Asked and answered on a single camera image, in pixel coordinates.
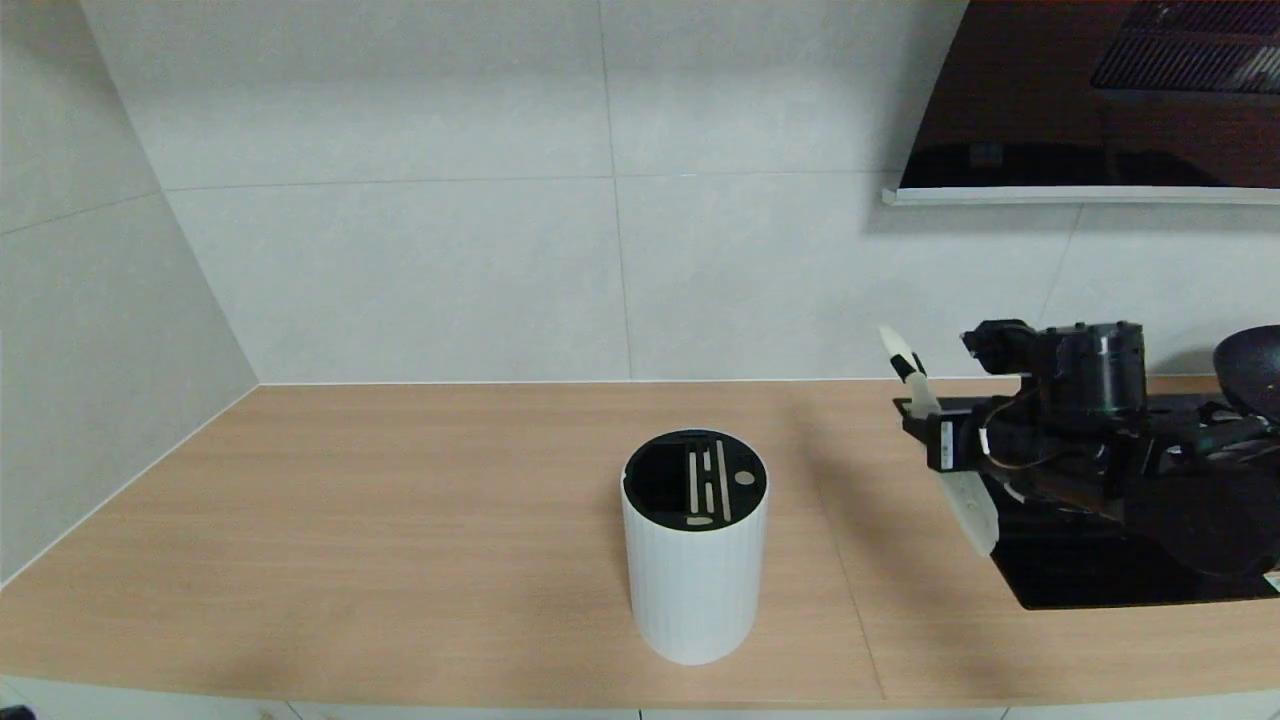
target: wooden countertop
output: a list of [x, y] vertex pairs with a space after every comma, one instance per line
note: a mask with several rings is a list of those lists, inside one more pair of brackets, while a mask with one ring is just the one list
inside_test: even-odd
[[[561, 707], [1004, 706], [1280, 683], [1262, 632], [1280, 602], [1021, 610], [899, 429], [901, 391], [260, 388], [4, 591], [0, 674]], [[703, 667], [654, 655], [627, 606], [618, 471], [680, 427], [746, 439], [774, 493], [755, 629]]]

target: wire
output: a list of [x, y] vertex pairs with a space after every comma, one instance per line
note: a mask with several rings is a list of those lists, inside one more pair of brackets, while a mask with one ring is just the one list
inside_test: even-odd
[[1027, 397], [1033, 395], [1037, 389], [1039, 389], [1038, 384], [1028, 389], [1020, 391], [1018, 395], [1010, 397], [1007, 401], [1005, 401], [1002, 405], [1000, 405], [991, 413], [987, 413], [987, 416], [983, 418], [982, 425], [978, 427], [978, 439], [982, 443], [982, 454], [987, 457], [987, 460], [991, 461], [992, 465], [1002, 468], [1005, 470], [1027, 470], [1028, 468], [1043, 465], [1044, 462], [1048, 462], [1050, 460], [1056, 460], [1064, 455], [1062, 452], [1053, 452], [1038, 460], [1032, 460], [1030, 462], [1012, 464], [1012, 462], [1005, 462], [1004, 460], [1000, 460], [998, 457], [991, 454], [991, 442], [987, 439], [987, 425], [991, 424], [991, 420], [996, 415], [1000, 415], [1001, 413], [1009, 410], [1021, 400], [1025, 400]]

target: wall tile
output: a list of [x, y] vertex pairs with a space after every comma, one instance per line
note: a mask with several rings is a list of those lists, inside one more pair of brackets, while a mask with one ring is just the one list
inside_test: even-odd
[[607, 179], [170, 193], [259, 378], [627, 378]]
[[1078, 209], [888, 208], [886, 179], [621, 178], [635, 377], [888, 377], [881, 323], [932, 374], [983, 374], [959, 333], [1034, 320]]
[[591, 0], [88, 10], [165, 188], [611, 172]]
[[604, 0], [618, 173], [900, 169], [964, 8]]
[[0, 236], [0, 578], [255, 384], [164, 197]]
[[1140, 322], [1147, 368], [1211, 373], [1235, 331], [1280, 323], [1280, 209], [1088, 206], [1044, 322]]
[[154, 192], [79, 4], [0, 12], [0, 233]]

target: white cabinet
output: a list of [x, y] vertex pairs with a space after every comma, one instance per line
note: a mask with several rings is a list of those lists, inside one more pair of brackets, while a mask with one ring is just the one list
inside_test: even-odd
[[1001, 720], [1006, 710], [645, 710], [644, 720]]
[[635, 710], [480, 710], [294, 702], [302, 720], [639, 720]]
[[285, 702], [152, 693], [29, 678], [4, 678], [37, 720], [297, 720]]
[[1111, 702], [1015, 707], [1005, 720], [1275, 720], [1280, 691]]
[[18, 691], [10, 688], [9, 685], [0, 683], [0, 708], [13, 707], [15, 705], [26, 705], [31, 710], [35, 710], [35, 707], [31, 706], [29, 700], [18, 694]]

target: black lid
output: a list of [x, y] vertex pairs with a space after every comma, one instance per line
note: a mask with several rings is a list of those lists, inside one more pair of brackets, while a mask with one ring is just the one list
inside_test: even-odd
[[637, 512], [676, 530], [717, 530], [749, 516], [767, 487], [764, 464], [742, 441], [677, 430], [640, 446], [622, 488]]

